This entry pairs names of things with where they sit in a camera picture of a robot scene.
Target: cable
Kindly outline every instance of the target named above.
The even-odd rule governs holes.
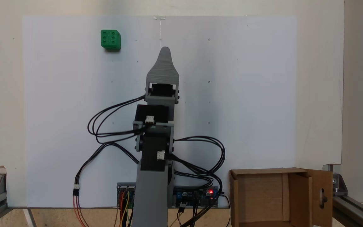
[[[131,221],[130,221],[130,217],[128,217],[128,210],[126,210],[127,212],[127,220],[128,220],[128,226],[131,226]]]
[[[130,219],[128,220],[128,227],[131,227],[132,216],[134,214],[134,208],[131,210]]]
[[[120,221],[120,223],[122,223],[123,222],[123,220],[124,220],[124,215],[125,215],[125,213],[127,212],[127,209],[128,209],[128,202],[130,201],[130,192],[128,192],[128,195],[127,195],[127,204],[125,205],[125,208],[124,208],[124,212],[123,212],[123,216],[121,217],[121,221]]]
[[[120,203],[119,203],[119,206],[120,206],[120,217],[123,215],[123,200],[124,200],[124,192],[121,193],[121,199],[120,199]]]
[[[101,110],[100,112],[98,112],[97,114],[95,114],[89,121],[88,123],[88,132],[92,135],[95,136],[96,138],[96,141],[100,144],[104,144],[105,142],[101,142],[99,140],[99,138],[104,138],[104,137],[113,137],[113,136],[118,136],[118,135],[129,135],[129,134],[133,134],[133,136],[135,135],[138,135],[138,134],[141,134],[141,133],[144,133],[146,132],[147,130],[147,127],[143,127],[143,128],[138,128],[138,129],[134,129],[134,130],[129,130],[129,131],[122,131],[122,132],[105,132],[105,133],[99,133],[99,129],[101,128],[101,126],[103,125],[103,123],[106,121],[106,119],[112,115],[113,113],[115,113],[117,110],[123,108],[124,106],[127,106],[127,105],[130,105],[134,102],[138,102],[142,99],[145,98],[145,95],[142,95],[138,98],[135,98],[135,99],[131,99],[131,100],[128,100],[128,101],[125,101],[125,102],[122,102],[122,103],[119,103],[119,104],[116,104],[116,105],[113,105],[113,106],[110,106],[108,108],[105,108],[104,110]],[[108,112],[109,110],[111,109],[114,109],[116,108],[114,111],[110,112],[102,121],[101,123],[99,124],[99,126],[97,127],[97,129],[95,130],[95,124],[96,124],[96,121],[100,118],[100,116],[102,116],[104,113]],[[128,138],[131,138],[131,137],[126,137],[126,138],[121,138],[121,139],[118,139],[118,140],[113,140],[111,142],[117,142],[117,141],[121,141],[121,140],[125,140],[125,139],[128,139]]]
[[[79,185],[79,178],[81,177],[81,173],[82,170],[85,168],[86,165],[88,165],[93,159],[95,159],[100,152],[102,152],[102,150],[108,146],[115,146],[117,148],[119,148],[121,151],[123,151],[128,157],[130,157],[134,162],[138,163],[138,160],[124,147],[122,147],[121,145],[119,145],[118,143],[115,142],[106,142],[104,144],[102,144],[95,152],[94,154],[92,154],[92,156],[82,165],[82,167],[79,169],[77,175],[75,176],[75,184]]]
[[[176,219],[170,224],[170,226],[169,227],[172,227],[172,225],[178,220],[178,218],[180,218],[180,216],[177,214],[176,215]]]
[[[86,227],[86,226],[84,225],[84,223],[81,221],[81,219],[79,218],[78,214],[77,214],[77,211],[76,211],[76,208],[75,208],[75,196],[73,196],[73,197],[72,197],[72,204],[74,205],[74,213],[75,213],[75,216],[77,217],[77,219],[78,219],[79,223],[81,223],[81,225],[82,225],[83,227]]]
[[[81,210],[81,204],[79,203],[79,196],[77,196],[76,197],[76,203],[77,203],[77,208],[78,208],[78,211],[79,211],[79,213],[81,214],[81,217],[82,217],[82,220],[85,222],[85,225],[87,226],[87,227],[89,227],[89,225],[88,225],[88,223],[86,222],[86,220],[85,220],[85,218],[84,218],[84,216],[82,215],[82,210]]]
[[[226,200],[228,201],[228,206],[229,206],[229,221],[228,223],[226,224],[226,227],[229,226],[229,224],[231,223],[231,218],[232,218],[232,210],[231,210],[231,203],[229,201],[229,196],[225,193],[225,192],[222,192],[221,193],[221,196],[225,197]]]
[[[114,219],[114,227],[116,227],[117,216],[118,216],[118,208],[116,209],[116,219]]]
[[[219,183],[219,191],[216,193],[215,197],[213,200],[211,200],[210,204],[206,207],[204,207],[200,212],[197,213],[197,215],[195,215],[194,218],[191,218],[190,220],[188,220],[187,222],[185,222],[184,224],[182,224],[181,227],[187,227],[191,224],[193,224],[195,221],[197,221],[199,218],[201,218],[205,213],[208,212],[208,210],[213,207],[216,203],[216,201],[218,200],[220,193],[222,191],[222,181],[221,179],[215,175],[213,172],[208,171],[204,168],[198,167],[194,164],[191,164],[190,162],[184,161],[180,158],[178,158],[176,155],[174,154],[165,154],[166,158],[168,160],[173,160],[173,161],[177,161],[180,162],[181,164],[183,164],[185,167],[187,167],[189,170],[193,171],[193,173],[199,175],[199,176],[203,176],[203,177],[213,177],[216,181],[218,181]]]
[[[177,213],[177,215],[179,215],[179,216],[177,217],[177,220],[179,221],[179,225],[180,225],[180,226],[182,226],[182,223],[180,222],[180,216],[181,216],[182,214],[183,214],[183,213],[180,213],[180,214],[179,214],[179,213]]]
[[[221,143],[221,141],[219,141],[216,138],[207,137],[207,136],[192,136],[192,137],[176,139],[175,141],[202,141],[217,145],[221,149],[221,156],[218,162],[214,165],[214,167],[209,170],[210,172],[216,172],[217,170],[219,170],[219,168],[222,166],[222,164],[225,161],[225,146]]]

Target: white connector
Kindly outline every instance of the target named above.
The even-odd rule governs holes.
[[[155,116],[149,116],[149,115],[147,115],[147,118],[145,119],[145,123],[147,123],[147,124],[154,124],[155,123]]]
[[[157,160],[164,160],[164,151],[158,151]]]

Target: black wire bundle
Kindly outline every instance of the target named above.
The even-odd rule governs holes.
[[[79,184],[79,178],[81,176],[82,170],[85,168],[86,165],[88,165],[88,163],[90,163],[94,158],[96,158],[104,148],[108,147],[108,146],[115,146],[117,148],[119,148],[121,151],[123,151],[128,157],[130,157],[134,162],[138,163],[138,160],[129,152],[127,151],[127,149],[125,149],[123,146],[119,145],[116,142],[106,142],[103,143],[93,154],[92,156],[85,161],[85,163],[82,165],[82,167],[79,169],[77,175],[75,176],[75,184]],[[74,196],[79,196],[79,189],[74,189]]]
[[[193,136],[193,137],[186,137],[186,138],[180,138],[175,139],[175,141],[202,141],[202,142],[208,142],[217,145],[221,149],[221,156],[214,165],[213,168],[211,168],[209,171],[215,173],[219,168],[222,166],[222,164],[225,161],[225,147],[224,145],[216,138],[213,137],[207,137],[207,136]]]
[[[115,113],[117,110],[123,108],[124,106],[127,106],[127,105],[130,105],[134,102],[138,102],[142,99],[144,99],[145,95],[142,95],[138,98],[135,98],[135,99],[131,99],[131,100],[128,100],[128,101],[125,101],[125,102],[122,102],[122,103],[119,103],[119,104],[116,104],[116,105],[113,105],[113,106],[110,106],[108,108],[105,108],[104,110],[98,112],[97,114],[95,114],[95,116],[92,117],[92,119],[89,121],[88,123],[88,132],[92,135],[95,136],[96,138],[96,141],[100,144],[104,144],[105,142],[101,142],[99,141],[99,138],[104,138],[104,137],[112,137],[112,136],[118,136],[118,135],[129,135],[129,134],[133,134],[129,137],[125,137],[125,138],[121,138],[121,139],[117,139],[117,140],[113,140],[113,141],[110,141],[110,142],[118,142],[118,141],[122,141],[122,140],[126,140],[126,139],[129,139],[129,138],[132,138],[134,137],[135,135],[138,135],[138,134],[141,134],[143,132],[146,131],[146,128],[143,127],[143,128],[139,128],[139,129],[134,129],[134,130],[129,130],[129,131],[123,131],[123,132],[105,132],[105,133],[99,133],[99,129],[101,128],[101,126],[103,125],[103,123],[105,122],[105,120],[110,117],[113,113]],[[110,112],[103,120],[102,122],[99,124],[99,126],[97,127],[97,129],[95,129],[95,124],[96,124],[96,121],[106,112],[110,111],[111,109],[114,109],[116,108],[115,110],[113,110],[112,112]]]
[[[219,183],[219,191],[216,193],[216,196],[214,197],[214,199],[211,200],[210,204],[207,207],[204,207],[203,210],[201,210],[200,212],[198,212],[198,206],[194,205],[193,206],[193,217],[189,221],[187,221],[186,223],[184,223],[182,225],[182,227],[187,227],[187,226],[194,227],[196,221],[199,218],[201,218],[205,213],[207,213],[208,210],[212,206],[215,205],[216,201],[218,200],[219,196],[222,193],[222,181],[217,175],[215,175],[215,172],[217,170],[219,170],[219,168],[222,166],[222,164],[225,161],[225,147],[221,143],[221,141],[219,141],[218,139],[213,138],[213,137],[207,137],[207,136],[186,137],[186,138],[176,139],[175,141],[202,141],[202,142],[208,142],[208,143],[212,143],[212,144],[217,145],[221,149],[221,156],[220,156],[218,162],[213,166],[213,168],[211,168],[208,171],[206,169],[204,169],[204,168],[193,165],[190,162],[184,161],[184,160],[178,158],[174,154],[167,155],[167,159],[180,162],[181,164],[183,164],[185,167],[187,167],[189,170],[191,170],[194,173],[194,174],[183,173],[182,174],[183,176],[191,177],[191,178],[198,178],[198,179],[203,179],[203,180],[208,181],[207,184],[205,184],[205,185],[203,185],[203,186],[201,186],[199,188],[206,188],[206,187],[212,186],[213,185],[213,183],[212,183],[213,179],[215,179]]]
[[[166,158],[168,160],[180,162],[185,167],[187,167],[189,170],[191,170],[194,174],[197,174],[197,175],[202,176],[202,177],[212,177],[216,181],[218,181],[218,183],[219,183],[219,191],[216,193],[214,199],[211,200],[210,204],[207,207],[204,207],[200,212],[195,214],[193,218],[191,218],[190,220],[188,220],[187,222],[185,222],[181,226],[181,227],[188,227],[188,226],[194,224],[197,220],[199,220],[205,213],[207,213],[210,210],[211,207],[213,207],[215,205],[216,201],[218,200],[218,198],[219,198],[219,196],[221,195],[221,192],[222,192],[222,181],[213,172],[208,171],[208,170],[206,170],[204,168],[198,167],[198,166],[196,166],[194,164],[191,164],[190,162],[184,161],[184,160],[178,158],[174,154],[166,154]]]
[[[80,175],[82,173],[82,170],[85,168],[86,165],[88,165],[88,163],[90,163],[94,158],[97,157],[97,155],[100,154],[100,152],[108,147],[108,146],[115,146],[117,148],[119,148],[120,150],[122,150],[128,157],[130,157],[136,164],[139,163],[139,161],[137,160],[137,158],[135,158],[127,149],[125,149],[124,147],[122,147],[121,145],[119,145],[118,143],[116,143],[117,141],[122,141],[131,137],[134,137],[135,135],[139,135],[142,134],[144,132],[146,132],[146,127],[143,128],[139,128],[136,130],[129,130],[129,131],[123,131],[123,132],[105,132],[105,133],[99,133],[99,129],[101,128],[101,126],[103,125],[103,122],[105,122],[105,120],[112,115],[113,113],[115,113],[117,110],[121,109],[124,106],[130,105],[132,103],[138,102],[142,99],[144,99],[144,95],[135,98],[135,99],[131,99],[129,101],[126,102],[122,102],[119,103],[117,105],[113,105],[110,106],[108,108],[105,108],[104,110],[98,112],[95,116],[92,117],[92,119],[89,121],[88,123],[88,132],[92,135],[95,136],[96,141],[101,144],[101,146],[94,152],[94,154],[92,154],[92,156],[82,165],[82,167],[79,169],[77,175],[75,176],[75,185],[74,185],[74,191],[73,191],[73,196],[78,197],[79,196],[79,178]],[[99,126],[97,127],[97,129],[95,129],[95,124],[97,122],[97,120],[106,112],[113,110],[112,112],[110,112],[99,124]],[[105,138],[105,137],[112,137],[112,136],[118,136],[118,135],[129,135],[132,134],[129,137],[124,137],[121,139],[117,139],[114,141],[108,141],[108,142],[101,142],[99,141],[99,138]],[[202,179],[207,181],[206,184],[198,187],[197,189],[204,189],[204,188],[208,188],[211,187],[213,185],[213,180],[215,179],[216,181],[218,181],[219,183],[219,190],[216,193],[214,199],[211,200],[210,204],[207,207],[204,207],[203,210],[201,210],[200,212],[198,212],[198,205],[196,204],[193,207],[193,217],[187,221],[186,223],[182,224],[181,227],[187,227],[187,226],[191,226],[194,227],[196,221],[201,218],[206,212],[208,212],[208,210],[213,207],[216,203],[216,201],[218,200],[219,196],[221,195],[222,192],[222,181],[221,179],[215,175],[215,172],[217,170],[219,170],[219,168],[222,166],[222,164],[225,161],[225,147],[224,145],[217,140],[216,138],[213,137],[207,137],[207,136],[194,136],[194,137],[186,137],[186,138],[181,138],[181,139],[177,139],[174,141],[203,141],[203,142],[208,142],[208,143],[212,143],[217,145],[220,149],[221,149],[221,157],[219,158],[219,161],[213,166],[213,168],[211,168],[210,170],[206,170],[204,168],[198,167],[196,165],[191,164],[190,162],[184,161],[180,158],[178,158],[176,155],[174,154],[165,154],[166,158],[168,160],[172,160],[172,161],[177,161],[180,162],[181,164],[183,164],[184,166],[186,166],[189,170],[191,170],[193,173],[186,173],[186,172],[180,172],[180,171],[176,171],[175,170],[175,174],[182,176],[182,177],[190,177],[190,178],[197,178],[197,179]]]

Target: wire connector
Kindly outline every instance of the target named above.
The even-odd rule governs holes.
[[[158,151],[157,160],[164,160],[164,151]]]
[[[79,188],[74,188],[72,191],[72,196],[79,196]]]
[[[79,189],[81,186],[79,184],[74,184],[74,190],[72,191],[72,196],[79,196]]]
[[[147,118],[145,119],[146,124],[154,124],[155,123],[155,116],[147,115]]]

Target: yellow wire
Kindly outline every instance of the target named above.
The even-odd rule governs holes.
[[[124,214],[127,213],[127,208],[128,208],[128,202],[129,201],[130,201],[130,192],[128,192],[128,194],[127,194],[127,205],[125,205],[125,210],[124,210],[123,216],[121,217],[120,223],[123,223]]]
[[[172,227],[172,225],[177,221],[177,219],[180,217],[179,214],[176,215],[176,219],[172,222],[172,224],[169,227]]]

